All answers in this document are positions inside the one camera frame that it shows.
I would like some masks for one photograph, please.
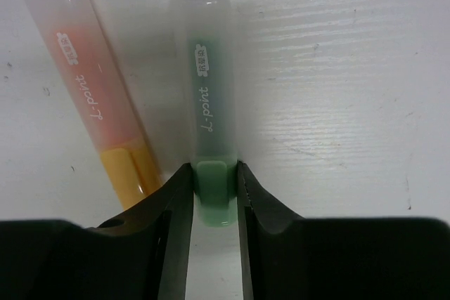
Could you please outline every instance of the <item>orange highlighter body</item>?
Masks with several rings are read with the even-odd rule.
[[[125,209],[162,184],[90,0],[25,0]]]

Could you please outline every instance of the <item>white painted wood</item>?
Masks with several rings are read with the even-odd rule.
[[[184,161],[168,0],[93,0],[161,165]],[[449,0],[232,0],[240,152],[305,216],[450,221]],[[23,0],[0,0],[0,219],[120,212]],[[236,227],[193,227],[187,299],[240,299]]]

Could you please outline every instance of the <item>green highlighter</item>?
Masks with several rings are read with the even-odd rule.
[[[171,0],[177,56],[191,121],[199,215],[208,226],[237,218],[231,4]]]

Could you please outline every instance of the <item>pink cap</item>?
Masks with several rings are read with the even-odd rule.
[[[98,151],[141,143],[90,0],[25,0]]]

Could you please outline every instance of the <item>pen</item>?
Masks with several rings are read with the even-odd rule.
[[[90,0],[25,0],[125,209],[161,186]]]
[[[188,101],[200,217],[209,226],[227,226],[237,217],[231,4],[171,0],[170,8]]]

